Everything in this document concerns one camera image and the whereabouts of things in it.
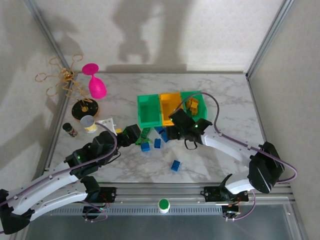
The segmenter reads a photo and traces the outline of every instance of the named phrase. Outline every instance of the beige wall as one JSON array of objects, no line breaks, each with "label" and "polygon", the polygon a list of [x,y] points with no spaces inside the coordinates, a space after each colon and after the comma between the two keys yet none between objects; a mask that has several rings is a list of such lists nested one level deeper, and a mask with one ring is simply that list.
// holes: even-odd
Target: beige wall
[{"label": "beige wall", "polygon": [[0,189],[10,191],[33,178],[51,138],[57,98],[45,93],[55,79],[34,80],[55,68],[48,64],[54,54],[29,10],[20,0],[1,0],[0,6]]},{"label": "beige wall", "polygon": [[35,0],[66,56],[108,72],[246,71],[282,0]]},{"label": "beige wall", "polygon": [[320,236],[319,13],[318,0],[294,1],[251,79],[267,139],[299,172],[292,188],[311,240]]}]

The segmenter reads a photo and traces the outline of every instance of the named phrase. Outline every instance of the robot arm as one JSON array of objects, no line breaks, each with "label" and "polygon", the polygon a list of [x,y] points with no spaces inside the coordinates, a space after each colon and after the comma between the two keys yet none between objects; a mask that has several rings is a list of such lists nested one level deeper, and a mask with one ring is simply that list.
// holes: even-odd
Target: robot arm
[{"label": "robot arm", "polygon": [[[195,122],[183,109],[170,115],[170,119],[174,126],[169,127],[167,131],[169,139],[184,138],[185,143],[189,140],[194,142],[196,146],[198,143],[216,148],[248,167],[247,171],[230,174],[225,178],[220,186],[221,192],[223,192],[221,195],[226,196],[224,197],[225,201],[229,201],[241,192],[252,189],[266,194],[270,193],[285,170],[281,163],[257,151],[260,149],[278,158],[279,155],[275,147],[269,142],[259,145],[236,138],[223,137],[223,134],[218,133],[210,121],[201,118]],[[236,143],[237,141],[246,143],[246,147],[239,145]]]},{"label": "robot arm", "polygon": [[96,124],[106,131],[75,150],[56,168],[16,190],[0,190],[0,219],[5,234],[16,233],[53,209],[94,199],[100,192],[94,177],[88,175],[111,163],[118,149],[135,143],[141,131],[135,124],[126,127],[125,134],[115,136],[102,124]]}]

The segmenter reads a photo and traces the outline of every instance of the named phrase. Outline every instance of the green bin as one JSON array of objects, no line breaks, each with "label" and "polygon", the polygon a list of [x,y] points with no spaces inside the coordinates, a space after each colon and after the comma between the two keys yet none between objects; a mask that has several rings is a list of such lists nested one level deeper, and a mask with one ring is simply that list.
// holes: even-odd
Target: green bin
[{"label": "green bin", "polygon": [[[191,94],[200,93],[201,91],[182,91],[180,92],[182,100],[189,97]],[[207,119],[207,107],[205,104],[204,97],[202,94],[194,95],[192,98],[197,99],[199,101],[198,105],[198,113],[197,115],[192,115],[190,110],[186,110],[186,113],[193,118],[193,120],[196,122],[199,119]]]},{"label": "green bin", "polygon": [[162,126],[159,95],[141,95],[137,97],[140,128]]}]

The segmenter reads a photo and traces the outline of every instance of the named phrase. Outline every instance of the blue block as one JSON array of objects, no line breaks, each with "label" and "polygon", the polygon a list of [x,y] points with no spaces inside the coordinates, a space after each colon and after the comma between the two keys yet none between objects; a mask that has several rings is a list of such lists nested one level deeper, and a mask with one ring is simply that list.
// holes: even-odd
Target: blue block
[{"label": "blue block", "polygon": [[178,172],[179,166],[180,166],[180,162],[177,161],[177,160],[174,160],[173,163],[172,163],[171,170],[175,171],[175,172]]},{"label": "blue block", "polygon": [[157,132],[158,134],[162,134],[162,133],[166,130],[166,129],[163,128],[162,126],[156,126],[154,129],[156,130],[156,132]]},{"label": "blue block", "polygon": [[169,139],[167,138],[167,133],[166,132],[161,133],[161,138],[163,139],[163,141],[165,143],[169,141]]},{"label": "blue block", "polygon": [[155,149],[159,149],[161,147],[161,139],[160,138],[156,138],[154,140],[154,148]]},{"label": "blue block", "polygon": [[141,150],[142,150],[142,152],[150,151],[149,143],[148,142],[141,143]]}]

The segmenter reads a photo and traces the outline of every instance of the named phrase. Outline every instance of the green block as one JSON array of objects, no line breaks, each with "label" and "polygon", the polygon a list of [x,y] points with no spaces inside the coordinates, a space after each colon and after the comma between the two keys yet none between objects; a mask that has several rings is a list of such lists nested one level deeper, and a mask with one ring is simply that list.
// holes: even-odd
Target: green block
[{"label": "green block", "polygon": [[140,137],[145,139],[146,137],[148,137],[148,134],[150,133],[151,128],[150,127],[145,127],[144,129],[142,129],[142,132],[140,134]]},{"label": "green block", "polygon": [[139,137],[138,140],[135,142],[135,145],[140,146],[143,143],[150,143],[150,142],[151,141],[148,137],[146,138]]},{"label": "green block", "polygon": [[141,137],[138,138],[138,140],[135,142],[135,145],[141,145]]}]

